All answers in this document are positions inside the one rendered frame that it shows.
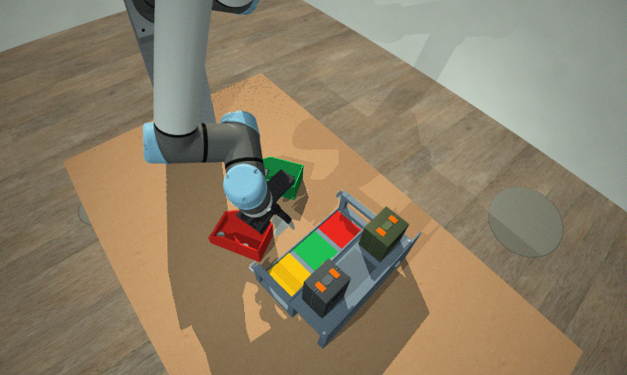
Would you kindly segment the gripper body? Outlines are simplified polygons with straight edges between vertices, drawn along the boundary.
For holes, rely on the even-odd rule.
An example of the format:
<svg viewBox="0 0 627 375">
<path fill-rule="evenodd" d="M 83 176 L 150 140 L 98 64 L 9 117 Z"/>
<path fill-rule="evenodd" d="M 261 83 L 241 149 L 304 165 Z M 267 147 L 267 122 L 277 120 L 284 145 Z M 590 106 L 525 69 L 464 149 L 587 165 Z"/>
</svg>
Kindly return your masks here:
<svg viewBox="0 0 627 375">
<path fill-rule="evenodd" d="M 243 219 L 243 221 L 245 221 L 253 229 L 258 231 L 260 234 L 263 234 L 266 231 L 266 229 L 268 228 L 269 224 L 271 223 L 271 221 L 269 219 L 271 219 L 273 215 L 277 214 L 277 211 L 279 210 L 279 208 L 281 208 L 281 207 L 277 203 L 275 203 L 274 205 L 272 203 L 271 210 L 269 211 L 269 213 L 267 212 L 268 214 L 265 213 L 263 215 L 264 217 L 263 216 L 261 216 L 261 217 L 248 217 L 241 210 L 238 211 L 238 213 L 236 214 L 236 217 L 239 217 L 241 220 Z"/>
</svg>

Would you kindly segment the dark grey tool case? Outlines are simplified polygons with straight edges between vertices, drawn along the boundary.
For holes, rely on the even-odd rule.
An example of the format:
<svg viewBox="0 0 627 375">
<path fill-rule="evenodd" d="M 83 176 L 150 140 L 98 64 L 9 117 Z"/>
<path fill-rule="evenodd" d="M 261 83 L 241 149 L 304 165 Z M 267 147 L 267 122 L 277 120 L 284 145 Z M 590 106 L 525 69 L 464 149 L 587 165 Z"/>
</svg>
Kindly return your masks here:
<svg viewBox="0 0 627 375">
<path fill-rule="evenodd" d="M 328 258 L 304 281 L 302 300 L 323 318 L 345 295 L 350 280 Z"/>
</svg>

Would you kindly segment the red bin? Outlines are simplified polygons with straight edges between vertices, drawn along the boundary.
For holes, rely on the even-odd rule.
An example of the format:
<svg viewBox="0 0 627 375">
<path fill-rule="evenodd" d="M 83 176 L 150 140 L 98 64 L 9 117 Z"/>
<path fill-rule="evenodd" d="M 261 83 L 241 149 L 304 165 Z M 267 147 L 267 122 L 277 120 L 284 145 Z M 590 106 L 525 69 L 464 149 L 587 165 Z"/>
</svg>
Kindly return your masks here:
<svg viewBox="0 0 627 375">
<path fill-rule="evenodd" d="M 224 212 L 209 237 L 210 243 L 260 262 L 273 238 L 273 223 L 261 235 L 236 217 L 237 213 L 238 210 Z M 225 237 L 217 236 L 220 231 L 225 233 Z"/>
</svg>

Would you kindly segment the olive green tool case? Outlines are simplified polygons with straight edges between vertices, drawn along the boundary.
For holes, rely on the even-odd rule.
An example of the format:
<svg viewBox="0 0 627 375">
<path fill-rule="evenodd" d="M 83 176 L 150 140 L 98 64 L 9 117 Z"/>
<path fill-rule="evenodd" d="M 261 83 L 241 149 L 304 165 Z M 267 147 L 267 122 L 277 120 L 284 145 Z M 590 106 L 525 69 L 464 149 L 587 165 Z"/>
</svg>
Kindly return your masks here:
<svg viewBox="0 0 627 375">
<path fill-rule="evenodd" d="M 385 207 L 363 229 L 359 245 L 381 262 L 398 244 L 409 224 Z"/>
</svg>

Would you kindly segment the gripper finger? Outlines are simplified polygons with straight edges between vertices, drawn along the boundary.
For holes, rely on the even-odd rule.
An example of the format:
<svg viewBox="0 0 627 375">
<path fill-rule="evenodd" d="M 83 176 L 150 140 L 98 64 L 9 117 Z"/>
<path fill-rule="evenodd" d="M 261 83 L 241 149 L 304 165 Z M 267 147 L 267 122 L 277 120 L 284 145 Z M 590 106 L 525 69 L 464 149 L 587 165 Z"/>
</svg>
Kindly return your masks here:
<svg viewBox="0 0 627 375">
<path fill-rule="evenodd" d="M 295 229 L 292 219 L 281 208 L 279 208 L 277 214 L 273 217 L 272 222 L 275 224 L 273 235 L 276 237 L 279 236 L 287 227 L 291 227 L 293 230 Z"/>
</svg>

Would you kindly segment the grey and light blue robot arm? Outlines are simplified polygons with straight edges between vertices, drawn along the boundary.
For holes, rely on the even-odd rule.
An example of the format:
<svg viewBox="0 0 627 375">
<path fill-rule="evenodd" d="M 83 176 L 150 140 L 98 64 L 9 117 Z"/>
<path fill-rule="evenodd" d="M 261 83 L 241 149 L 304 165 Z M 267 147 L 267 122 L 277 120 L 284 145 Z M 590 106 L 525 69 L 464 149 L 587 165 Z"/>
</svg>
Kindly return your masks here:
<svg viewBox="0 0 627 375">
<path fill-rule="evenodd" d="M 229 112 L 220 123 L 198 123 L 211 11 L 248 15 L 260 0 L 132 0 L 154 23 L 153 120 L 143 125 L 147 163 L 225 162 L 228 200 L 261 217 L 292 187 L 279 170 L 266 181 L 256 118 Z M 154 10 L 155 8 L 155 10 Z"/>
</svg>

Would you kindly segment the green bin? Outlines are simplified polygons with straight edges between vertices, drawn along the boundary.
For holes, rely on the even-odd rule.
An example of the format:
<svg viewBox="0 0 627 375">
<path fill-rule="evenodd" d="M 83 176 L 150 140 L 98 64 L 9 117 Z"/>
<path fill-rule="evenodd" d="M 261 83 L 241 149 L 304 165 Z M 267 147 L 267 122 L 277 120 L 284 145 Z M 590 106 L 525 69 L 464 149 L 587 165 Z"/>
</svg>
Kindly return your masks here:
<svg viewBox="0 0 627 375">
<path fill-rule="evenodd" d="M 271 179 L 281 169 L 295 178 L 292 187 L 282 196 L 286 199 L 295 200 L 300 183 L 303 179 L 304 165 L 274 157 L 263 158 L 263 162 L 265 169 L 268 169 L 266 181 Z"/>
</svg>

